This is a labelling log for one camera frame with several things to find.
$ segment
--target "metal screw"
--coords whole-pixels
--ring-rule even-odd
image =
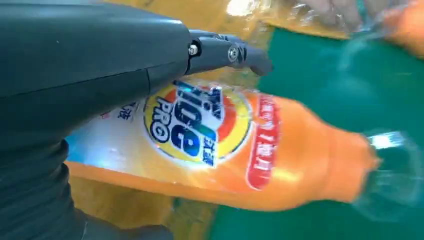
[[[231,62],[234,62],[237,60],[237,57],[239,56],[239,49],[235,46],[232,46],[228,49],[228,59]]]
[[[198,52],[199,52],[198,46],[194,44],[190,45],[190,47],[188,48],[188,55],[190,56],[196,55],[198,54]]]

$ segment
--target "hand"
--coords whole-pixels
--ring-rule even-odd
[[[319,15],[322,22],[336,25],[341,17],[345,27],[350,32],[355,32],[362,24],[358,0],[299,0],[308,5],[314,13]],[[359,0],[363,2],[367,14],[375,18],[379,13],[393,6],[403,4],[407,0]]]

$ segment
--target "yellow circle logo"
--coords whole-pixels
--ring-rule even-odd
[[[248,138],[250,113],[247,100],[230,89],[174,81],[146,100],[144,125],[158,151],[214,167]]]

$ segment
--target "green surface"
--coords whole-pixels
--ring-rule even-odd
[[[424,62],[384,42],[348,43],[281,29],[269,54],[275,71],[261,80],[261,91],[301,101],[337,127],[405,131],[424,146]],[[424,200],[393,223],[368,220],[331,201],[283,212],[220,207],[210,239],[411,240],[424,238],[422,223]]]

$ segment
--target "bottle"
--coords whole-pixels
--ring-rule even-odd
[[[74,176],[242,209],[334,200],[366,212],[382,163],[376,136],[330,126],[294,100],[177,80],[74,132],[67,164]]]
[[[424,56],[424,0],[411,0],[386,11],[383,26],[391,41],[407,48],[413,55]]]

